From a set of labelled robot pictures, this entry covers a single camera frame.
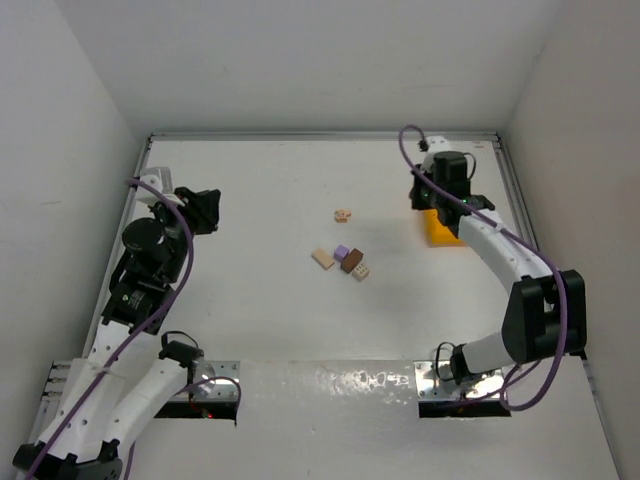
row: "white table surface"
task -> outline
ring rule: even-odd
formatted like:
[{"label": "white table surface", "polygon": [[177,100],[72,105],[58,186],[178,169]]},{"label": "white table surface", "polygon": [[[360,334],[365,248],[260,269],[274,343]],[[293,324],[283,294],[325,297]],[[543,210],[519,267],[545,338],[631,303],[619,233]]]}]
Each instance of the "white table surface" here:
[{"label": "white table surface", "polygon": [[[472,189],[512,227],[492,144],[454,147],[476,155]],[[132,479],[617,478],[577,358],[513,418],[418,419],[410,361],[496,331],[507,293],[469,248],[426,246],[394,141],[163,141],[147,162],[159,165],[174,186],[222,191],[220,230],[196,238],[164,328],[195,336],[210,359],[241,360],[244,399],[237,428],[154,420]],[[337,208],[349,223],[335,223]],[[338,244],[364,252],[369,278],[311,259]]]},{"label": "white table surface", "polygon": [[[476,155],[473,191],[512,227],[492,144],[454,147]],[[222,192],[220,229],[196,237],[165,323],[211,358],[410,359],[502,325],[507,294],[474,252],[427,246],[394,141],[157,142],[147,165],[170,167],[176,187]],[[347,224],[337,208],[352,210]],[[146,214],[140,204],[134,217]],[[339,244],[364,252],[364,282],[310,256]]]}]

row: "wooden block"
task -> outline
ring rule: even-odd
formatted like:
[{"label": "wooden block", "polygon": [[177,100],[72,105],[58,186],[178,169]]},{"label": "wooden block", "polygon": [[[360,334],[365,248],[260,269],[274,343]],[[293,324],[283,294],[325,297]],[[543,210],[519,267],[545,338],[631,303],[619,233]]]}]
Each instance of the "wooden block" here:
[{"label": "wooden block", "polygon": [[349,217],[351,217],[351,210],[341,208],[340,210],[336,210],[334,218],[338,223],[347,223]]},{"label": "wooden block", "polygon": [[342,261],[342,265],[340,265],[340,268],[342,268],[342,270],[344,270],[347,273],[351,273],[353,272],[353,269],[356,268],[358,264],[362,261],[362,257],[364,257],[364,254],[357,248],[354,248],[349,252],[349,255],[344,257],[344,260]]},{"label": "wooden block", "polygon": [[322,268],[324,268],[325,270],[329,270],[334,263],[336,263],[333,258],[331,258],[331,255],[329,255],[327,252],[325,252],[323,249],[321,248],[317,248],[312,254],[311,256],[313,257],[313,259],[318,262],[320,264],[320,266]]},{"label": "wooden block", "polygon": [[369,276],[369,269],[364,266],[364,263],[361,263],[353,269],[353,276],[356,277],[359,282],[361,282]]}]

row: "brown block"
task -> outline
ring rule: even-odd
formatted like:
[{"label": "brown block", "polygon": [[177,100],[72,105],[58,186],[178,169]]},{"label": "brown block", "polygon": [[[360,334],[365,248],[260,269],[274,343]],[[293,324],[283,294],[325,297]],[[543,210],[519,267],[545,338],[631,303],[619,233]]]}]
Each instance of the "brown block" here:
[{"label": "brown block", "polygon": [[364,257],[364,254],[357,248],[354,248],[346,257],[344,257],[340,268],[347,273],[351,273],[353,272],[353,269],[356,268],[362,261],[362,257]]}]

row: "cable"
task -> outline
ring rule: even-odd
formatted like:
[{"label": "cable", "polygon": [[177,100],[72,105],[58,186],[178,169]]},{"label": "cable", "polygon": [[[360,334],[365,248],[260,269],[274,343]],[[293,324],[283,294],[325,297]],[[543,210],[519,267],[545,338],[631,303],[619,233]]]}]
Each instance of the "cable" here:
[{"label": "cable", "polygon": [[162,343],[162,348],[164,348],[166,346],[166,344],[168,343],[168,339],[167,337],[169,335],[182,335],[187,337],[189,340],[191,340],[193,342],[193,344],[195,345],[195,347],[200,350],[200,345],[198,345],[198,342],[195,338],[193,338],[191,335],[189,335],[188,333],[183,332],[182,330],[169,330],[168,332],[164,332],[162,334],[161,337],[161,343]]},{"label": "cable", "polygon": [[189,225],[187,224],[187,221],[184,219],[182,214],[178,211],[176,206],[173,203],[171,203],[171,201],[167,197],[162,195],[162,193],[160,193],[155,188],[150,187],[149,185],[141,182],[136,178],[129,179],[127,181],[127,184],[132,187],[143,188],[144,190],[147,190],[148,192],[155,195],[158,198],[158,200],[161,201],[169,209],[169,211],[171,211],[171,213],[176,217],[176,220],[178,220],[178,223],[182,227],[182,231],[187,239],[187,252],[188,252],[187,266],[185,267],[184,274],[182,275],[182,279],[180,280],[180,283],[178,284],[176,289],[171,293],[171,295],[167,297],[165,302],[162,305],[160,305],[160,307],[158,307],[158,309],[155,312],[153,312],[149,316],[149,318],[147,318],[144,322],[142,322],[138,326],[138,328],[136,328],[133,332],[131,332],[131,335],[125,338],[123,342],[120,344],[120,346],[115,349],[113,354],[109,357],[107,362],[104,364],[104,369],[96,375],[96,378],[93,380],[93,382],[91,382],[89,387],[80,396],[80,398],[78,399],[76,404],[71,408],[71,410],[69,410],[66,417],[64,417],[64,420],[60,422],[60,425],[53,432],[53,435],[51,435],[51,438],[49,439],[49,441],[45,443],[44,447],[42,447],[42,450],[40,450],[40,453],[38,454],[33,464],[31,465],[31,468],[27,471],[24,477],[24,480],[33,479],[44,457],[47,455],[49,450],[51,450],[51,447],[56,442],[56,440],[58,440],[58,438],[66,428],[69,421],[78,412],[78,410],[84,404],[84,402],[87,401],[87,398],[89,398],[89,396],[96,389],[100,381],[104,378],[104,376],[106,375],[106,370],[109,369],[111,365],[115,363],[115,361],[118,359],[120,354],[124,351],[125,348],[129,346],[129,344],[133,341],[134,338],[140,335],[140,333],[142,333],[148,326],[150,326],[158,318],[161,318],[162,315],[164,315],[169,310],[169,308],[171,308],[171,305],[173,305],[173,302],[176,301],[176,298],[178,298],[178,295],[180,295],[180,292],[186,285],[187,280],[191,275],[191,269],[193,268],[194,248],[193,248],[193,235],[191,235],[191,230],[189,229]]},{"label": "cable", "polygon": [[131,448],[129,449],[129,458],[127,458],[127,468],[124,471],[124,477],[122,480],[129,480],[129,475],[131,474],[131,467],[133,467],[133,454],[136,451],[136,444],[132,443]]},{"label": "cable", "polygon": [[463,155],[468,155],[473,158],[473,168],[471,169],[471,173],[469,174],[469,178],[467,180],[471,180],[473,176],[476,174],[476,167],[478,166],[478,161],[476,160],[476,156],[470,152],[464,152]]},{"label": "cable", "polygon": [[[424,132],[420,129],[420,127],[416,125],[406,125],[404,128],[400,130],[400,132],[398,132],[398,147],[400,148],[400,153],[402,154],[404,161],[407,163],[407,165],[409,165],[409,168],[411,168],[414,174],[418,178],[420,178],[420,180],[422,180],[429,188],[434,190],[438,195],[455,203],[458,207],[466,210],[467,212],[476,215],[478,218],[480,218],[482,221],[487,223],[492,228],[497,227],[496,222],[494,222],[491,218],[487,217],[486,215],[476,210],[475,208],[469,206],[468,204],[463,203],[460,199],[456,198],[454,195],[451,195],[446,190],[443,190],[442,188],[440,188],[438,185],[436,185],[431,180],[429,180],[422,173],[420,168],[414,165],[414,163],[411,161],[411,158],[409,158],[407,151],[404,148],[404,134],[409,130],[414,130],[418,132],[422,143],[426,142],[426,138],[425,138]],[[549,369],[547,378],[545,379],[542,386],[540,387],[540,390],[538,390],[538,392],[529,401],[524,402],[520,405],[510,405],[509,403],[507,403],[506,397],[505,397],[506,389],[508,388],[507,382],[505,382],[502,386],[501,394],[500,394],[500,403],[502,404],[502,406],[510,411],[523,411],[537,405],[540,402],[540,400],[544,398],[544,396],[549,391],[549,388],[551,387],[551,384],[553,383],[553,380],[555,379],[556,374],[558,373],[558,370],[560,369],[560,362],[562,361],[565,344],[567,342],[567,323],[568,323],[567,322],[567,291],[565,289],[564,282],[562,281],[562,277],[560,276],[560,271],[553,264],[551,259],[549,259],[545,254],[540,252],[533,245],[530,245],[529,243],[525,242],[524,240],[522,240],[520,237],[510,232],[509,230],[503,229],[501,230],[501,233],[505,237],[509,238],[511,241],[529,250],[531,253],[533,253],[538,258],[540,258],[540,260],[542,260],[549,267],[549,269],[551,270],[551,273],[553,274],[553,279],[558,289],[558,300],[560,303],[560,332],[558,333],[558,345],[556,347],[556,352],[553,356],[553,362],[551,363],[551,368]],[[515,374],[515,371],[517,371],[519,368],[520,367],[516,365],[507,374],[507,377],[510,379]],[[524,375],[521,375],[514,381],[521,379],[523,376]]]},{"label": "cable", "polygon": [[520,380],[522,380],[524,377],[529,375],[531,372],[533,372],[538,367],[538,365],[540,365],[540,360],[538,360],[537,362],[534,362],[533,365],[531,365],[527,370],[525,370],[522,375],[520,375],[519,377],[511,380],[510,375],[513,376],[512,374],[515,373],[516,371],[518,371],[521,368],[521,365],[516,365],[504,377],[504,383],[502,384],[502,387],[499,388],[498,390],[494,390],[493,392],[485,393],[484,395],[482,395],[480,397],[467,398],[465,400],[460,400],[458,402],[443,402],[442,405],[439,405],[437,408],[447,408],[448,409],[448,408],[466,407],[466,406],[473,405],[475,403],[481,402],[482,400],[486,400],[487,398],[491,398],[491,397],[493,397],[494,395],[497,395],[497,394],[500,394],[501,398],[502,398],[502,393],[505,392],[507,388],[515,385]]},{"label": "cable", "polygon": [[442,347],[444,347],[445,345],[451,345],[452,348],[456,347],[451,342],[442,342],[440,345],[438,345],[438,348],[436,348],[436,361],[433,369],[436,373],[436,377],[438,378],[438,380],[440,380],[441,382],[450,382],[451,380],[455,380],[453,376],[451,376],[450,378],[442,378],[442,376],[440,375],[440,369],[438,366],[440,364],[440,351],[442,350]]}]

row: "beige block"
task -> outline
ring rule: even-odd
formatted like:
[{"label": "beige block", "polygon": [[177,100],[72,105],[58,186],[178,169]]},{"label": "beige block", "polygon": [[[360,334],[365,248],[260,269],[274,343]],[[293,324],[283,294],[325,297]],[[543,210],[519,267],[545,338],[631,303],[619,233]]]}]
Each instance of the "beige block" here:
[{"label": "beige block", "polygon": [[353,269],[353,276],[358,279],[359,282],[369,276],[369,269],[362,263]]},{"label": "beige block", "polygon": [[325,270],[330,269],[335,262],[335,260],[333,259],[333,257],[331,255],[329,255],[327,252],[325,252],[323,249],[321,248],[317,248],[312,254],[311,256],[313,257],[313,259],[318,262],[320,264],[320,266],[322,268],[324,268]]}]

